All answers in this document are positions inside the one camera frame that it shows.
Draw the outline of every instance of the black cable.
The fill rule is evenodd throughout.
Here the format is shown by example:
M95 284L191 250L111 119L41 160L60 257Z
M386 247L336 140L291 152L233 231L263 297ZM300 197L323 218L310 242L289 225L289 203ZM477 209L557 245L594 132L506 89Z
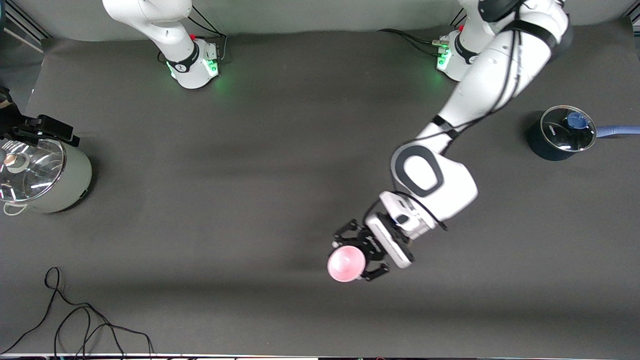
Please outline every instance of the black cable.
M468 125L464 129L461 129L460 131L458 131L459 134L462 134L466 130L469 130L472 126L478 124L480 121L484 120L486 117L489 117L490 115L493 115L493 114L497 113L498 111L500 111L500 109L502 109L503 107L507 106L507 104L511 100L513 100L513 98L515 97L515 93L517 91L517 87L512 91L511 96L509 97L509 99L502 106L500 106L498 108L498 105L500 104L502 98L504 97L504 94L507 91L507 87L509 86L509 78L511 77L511 67L512 67L511 62L513 61L513 57L515 55L514 53L515 53L516 32L518 32L518 34L520 36L520 41L522 41L522 36L520 35L520 32L517 31L517 30L513 30L513 34L511 36L511 56L509 57L509 66L507 67L507 74L504 77L504 82L502 83L502 90L500 91L500 95L498 96L498 99L495 101L495 103L491 107L491 110L486 115L484 115L482 117L479 117L478 119L467 121L466 123L463 123L463 124L460 124L460 125L456 126L456 127L461 127L461 126ZM518 77L516 78L515 86L519 86L519 85L520 85L520 75L518 75ZM444 149L442 149L440 154L441 155L446 154L452 144L453 144L453 139L447 144L447 146Z
M465 16L463 16L460 20L458 20L458 22L453 26L454 28L458 27L458 24L462 22L462 20L467 18L467 14L465 14Z
M196 20L193 20L192 17L189 16L189 17L187 17L187 19L189 19L192 23L196 24L197 26L200 26L201 28L203 28L203 29L205 29L205 30L207 30L207 31L209 31L211 33L217 34L219 37L223 37L223 35L221 33L205 27L204 25L202 25L201 23L197 22Z
M399 35L401 38L403 38L405 41L407 41L414 49L420 51L423 54L427 54L430 56L434 56L434 57L439 57L439 55L437 53L434 53L432 51L426 51L425 49L421 48L420 46L418 46L418 44L416 44L413 41L419 42L420 44L428 44L431 45L431 42L428 42L427 40L423 40L421 38L417 38L409 33L406 33L404 31L400 31L400 30L396 30L396 29L381 29L378 31L382 31L385 33L394 33Z
M451 21L451 23L449 24L450 26L453 25L453 22L456 21L456 19L460 16L460 14L465 11L464 8L460 8L460 11L458 11L458 14L456 14L456 16L453 18L453 20Z
M64 326L65 322L67 322L67 320L69 320L71 315L75 314L76 311L78 311L78 310L84 310L84 312L86 313L87 325L86 325L86 330L84 332L83 344L82 344L82 347L81 347L82 352L83 352L83 359L86 358L86 341L87 341L87 336L89 335L89 330L91 329L91 313L89 313L89 310L87 310L88 308L89 308L88 306L80 306L80 307L77 307L77 308L71 310L71 312L62 320L60 325L58 325L58 328L56 329L56 334L53 336L53 357L54 357L54 359L58 358L58 337L60 336L60 331L62 330L62 327Z
M380 203L380 198L374 201L373 204L371 204L369 208L364 212L364 215L362 215L362 226L366 226L365 220L367 220L367 217L369 216L369 213L371 213L371 210L373 210L379 203Z
M411 40L409 40L408 38L406 38L406 37L402 37L402 38L403 38L403 39L405 39L405 40L406 40L406 41L407 41L411 46L413 46L413 48L414 48L414 49L416 49L416 50L420 51L422 54L427 54L427 55L433 56L433 57L435 57L435 58L439 57L439 55L438 55L438 54L436 54L436 53L432 53L432 52L430 52L430 51L426 51L425 49L423 49L423 48L419 47L416 43L412 42L412 41L411 41Z
M211 24L211 23L209 22L209 20L207 20L207 18L206 18L206 17L204 17L204 16L202 15L202 13L198 11L198 9L196 9L196 7L195 7L195 6L191 5L191 7L193 7L193 9L196 11L196 13L198 13L198 15L200 15L200 17L201 17L201 18L203 18L203 20L204 20L207 24L209 24L209 26L214 30L213 32L215 32L216 34L219 34L221 37L227 37L225 34L223 34L223 33L219 32L219 31L218 31L218 29L216 29L216 27L215 27L215 26L213 26L213 24Z
M56 272L55 286L52 286L49 283L49 277L50 277L50 275L51 275L51 273L53 271ZM53 294L51 295L51 299L49 300L49 304L47 305L47 311L45 312L44 316L42 317L42 319L40 320L40 322L38 322L38 324L36 326L34 326L32 329L30 329L30 330L26 331L24 334L22 334L18 338L18 340L16 340L13 343L13 345L11 345L6 350L0 352L0 355L9 352L16 345L18 345L24 339L25 336L27 336L29 333L35 331L37 328L39 328L45 322L45 320L49 316L49 313L51 312L51 308L53 306L53 301L55 300L56 295L59 295L60 298L64 302L66 302L68 305L76 306L76 308L71 310L71 312L65 317L65 319L60 323L60 325L58 326L58 329L56 330L56 334L54 335L54 356L57 357L57 351L58 351L57 342L58 342L58 337L60 336L60 331L61 331L62 327L64 326L65 322L74 313L76 313L77 311L80 311L80 310L84 310L85 311L85 313L87 315L87 322L88 322L87 330L84 333L83 344L81 345L81 348L78 350L78 353L77 353L77 354L79 354L80 351L82 351L83 352L83 358L86 356L86 344L88 343L89 339L91 339L91 337L96 333L97 329L100 329L100 328L102 328L104 326L107 326L107 327L109 327L111 329L111 334L113 335L113 340L116 343L116 346L118 347L118 350L120 351L122 356L124 356L125 352L122 349L122 346L120 345L120 342L118 341L118 336L116 335L116 332L115 332L116 329L122 330L122 331L126 331L126 332L129 332L131 334L143 335L147 340L147 347L149 349L149 356L151 356L151 354L154 354L156 352L155 349L154 349L153 343L151 342L151 339L144 332L131 330L131 329L128 329L126 327L119 326L119 325L114 325L109 320L107 320L107 318L100 311L97 311L96 308L93 305L89 304L88 302L75 303L75 302L69 301L69 299L67 299L66 296L64 296L64 294L62 293L62 291L60 289L60 268L58 268L57 266L52 267L47 271L47 273L45 274L45 277L44 277L44 284L45 284L45 286L47 288L53 290ZM96 329L94 329L93 332L90 335L89 335L89 330L90 330L90 327L91 327L91 313L89 312L89 310L91 310L93 313L95 313L103 321L103 323L98 325L98 327Z
M398 29L380 29L378 31L381 31L383 33L393 33L393 34L398 34L401 35L402 37L406 37L406 38L410 38L411 40L415 41L415 42L419 42L420 44L425 44L425 45L431 45L431 42L429 40L423 40L419 37L415 37L409 33L407 33L406 31L402 31L402 30L398 30Z
M522 32L518 31L518 53L516 54L518 59L516 63L516 71L517 71L516 83L515 83L515 86L513 87L513 91L511 92L511 96L509 97L509 100L507 100L507 103L516 97L516 93L518 92L518 87L520 86L520 57L522 56L520 54L520 46L522 46Z

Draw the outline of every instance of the dark gray mat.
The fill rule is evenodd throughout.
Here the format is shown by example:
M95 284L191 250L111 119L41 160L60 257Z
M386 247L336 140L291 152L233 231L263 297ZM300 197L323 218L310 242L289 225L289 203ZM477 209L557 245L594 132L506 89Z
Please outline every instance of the dark gray mat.
M456 142L448 157L478 199L415 242L416 264L372 283L328 277L330 236L390 188L396 145L454 83L387 33L229 48L221 77L187 91L149 41L49 44L28 113L75 126L97 182L64 213L0 217L2 347L37 323L42 276L59 265L72 300L149 333L158 352L640 357L640 138L553 163L521 137L557 104L640 124L628 19L577 28L570 54ZM16 351L50 352L67 311ZM75 352L84 324L72 323ZM94 350L115 347L103 336Z

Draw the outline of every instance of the green led light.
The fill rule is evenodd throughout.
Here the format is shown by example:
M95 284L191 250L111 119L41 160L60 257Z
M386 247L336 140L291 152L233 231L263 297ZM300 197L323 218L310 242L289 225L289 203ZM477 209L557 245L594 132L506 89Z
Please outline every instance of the green led light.
M171 77L175 79L175 74L173 73L173 69L171 68L171 65L169 65L169 62L166 62L166 66L169 68L169 71L171 72Z
M211 77L218 75L218 63L215 60L202 59L202 63L206 66L207 72Z
M451 59L451 50L447 49L444 54L440 55L440 59L438 60L438 69L440 70L444 70L447 68L447 65L449 64L449 60Z

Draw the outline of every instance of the white wall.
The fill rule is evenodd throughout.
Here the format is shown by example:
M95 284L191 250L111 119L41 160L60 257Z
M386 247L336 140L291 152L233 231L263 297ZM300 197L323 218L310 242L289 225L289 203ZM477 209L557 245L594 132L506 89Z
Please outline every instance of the white wall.
M76 40L144 38L113 21L102 0L14 0L55 37ZM567 0L576 25L615 19L636 0ZM193 0L222 32L294 33L319 30L420 29L448 24L457 0ZM205 32L183 21L187 30Z

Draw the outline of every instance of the steel pot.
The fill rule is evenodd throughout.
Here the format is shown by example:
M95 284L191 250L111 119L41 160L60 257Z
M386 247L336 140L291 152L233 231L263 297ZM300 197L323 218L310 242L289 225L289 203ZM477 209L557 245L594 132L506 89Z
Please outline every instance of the steel pot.
M9 216L29 209L37 213L62 211L81 199L89 187L92 167L80 150L43 139L38 146L9 141L2 146L0 200Z

